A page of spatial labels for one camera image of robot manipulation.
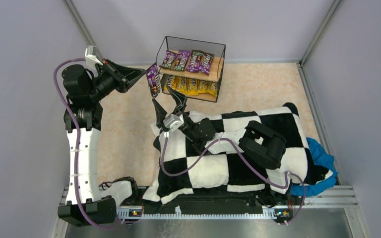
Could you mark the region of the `yellow candy bag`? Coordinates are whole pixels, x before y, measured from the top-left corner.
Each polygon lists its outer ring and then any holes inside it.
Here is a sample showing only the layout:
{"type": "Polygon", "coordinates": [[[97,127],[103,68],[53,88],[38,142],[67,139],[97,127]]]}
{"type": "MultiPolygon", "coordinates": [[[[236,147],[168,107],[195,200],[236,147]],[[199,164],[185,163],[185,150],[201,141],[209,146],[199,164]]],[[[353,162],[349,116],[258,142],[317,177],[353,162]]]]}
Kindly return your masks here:
{"type": "Polygon", "coordinates": [[[197,83],[197,89],[196,89],[197,94],[203,94],[203,93],[208,93],[208,84],[205,80],[199,80],[197,83]]]}

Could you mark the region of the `purple brown candy bag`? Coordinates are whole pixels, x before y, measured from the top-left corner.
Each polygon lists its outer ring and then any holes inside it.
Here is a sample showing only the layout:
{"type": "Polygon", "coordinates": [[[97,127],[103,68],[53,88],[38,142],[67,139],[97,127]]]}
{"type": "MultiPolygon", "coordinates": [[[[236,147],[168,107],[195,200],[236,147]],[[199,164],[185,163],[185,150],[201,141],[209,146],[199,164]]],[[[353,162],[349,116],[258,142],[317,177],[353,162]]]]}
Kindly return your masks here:
{"type": "Polygon", "coordinates": [[[198,73],[199,64],[203,58],[203,51],[192,50],[190,61],[186,67],[186,71],[190,73],[198,73]]]}

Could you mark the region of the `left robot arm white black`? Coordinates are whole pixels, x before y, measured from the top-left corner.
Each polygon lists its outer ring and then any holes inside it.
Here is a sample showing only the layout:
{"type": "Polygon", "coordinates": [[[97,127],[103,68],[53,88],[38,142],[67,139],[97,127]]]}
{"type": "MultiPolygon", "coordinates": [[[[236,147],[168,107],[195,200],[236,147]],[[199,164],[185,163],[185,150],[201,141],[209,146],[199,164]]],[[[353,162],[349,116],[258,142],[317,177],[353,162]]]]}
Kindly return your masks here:
{"type": "Polygon", "coordinates": [[[101,186],[98,182],[98,143],[101,134],[103,107],[101,100],[111,92],[126,93],[145,74],[141,68],[118,65],[104,59],[95,64],[96,73],[82,65],[82,59],[61,63],[54,77],[65,106],[63,120],[69,142],[69,186],[58,217],[76,227],[94,226],[110,229],[119,219],[118,207],[138,198],[138,187],[132,177],[123,177],[101,186]]]}

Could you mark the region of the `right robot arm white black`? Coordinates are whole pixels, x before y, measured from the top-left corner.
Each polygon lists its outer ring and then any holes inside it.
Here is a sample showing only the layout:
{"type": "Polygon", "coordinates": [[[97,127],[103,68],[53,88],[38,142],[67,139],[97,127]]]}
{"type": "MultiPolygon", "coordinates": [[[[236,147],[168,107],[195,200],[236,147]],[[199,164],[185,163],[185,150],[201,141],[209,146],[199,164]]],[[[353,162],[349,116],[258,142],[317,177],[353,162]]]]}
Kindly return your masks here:
{"type": "Polygon", "coordinates": [[[286,151],[284,136],[256,120],[250,120],[245,127],[234,131],[218,132],[209,118],[193,121],[185,112],[186,96],[171,87],[167,89],[176,102],[172,113],[168,114],[156,98],[152,99],[156,113],[155,125],[160,129],[160,137],[165,139],[160,151],[160,167],[165,175],[174,178],[193,171],[207,153],[217,155],[235,151],[244,164],[270,187],[281,194],[289,190],[289,173],[281,170],[281,160],[286,151]],[[190,141],[198,157],[182,171],[171,173],[165,167],[165,157],[170,134],[175,131],[180,131],[190,141]]]}

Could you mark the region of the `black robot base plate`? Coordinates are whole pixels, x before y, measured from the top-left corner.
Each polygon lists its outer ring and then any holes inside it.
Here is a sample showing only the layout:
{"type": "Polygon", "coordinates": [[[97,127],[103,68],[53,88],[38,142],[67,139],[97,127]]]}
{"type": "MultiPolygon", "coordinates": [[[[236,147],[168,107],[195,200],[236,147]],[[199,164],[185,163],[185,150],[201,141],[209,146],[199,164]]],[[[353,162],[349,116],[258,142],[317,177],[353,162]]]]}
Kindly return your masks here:
{"type": "Polygon", "coordinates": [[[143,200],[146,187],[138,189],[138,195],[126,199],[119,207],[120,217],[242,217],[244,215],[276,214],[295,208],[301,199],[280,195],[269,189],[243,193],[226,192],[221,189],[197,190],[195,194],[182,194],[167,204],[143,200]]]}

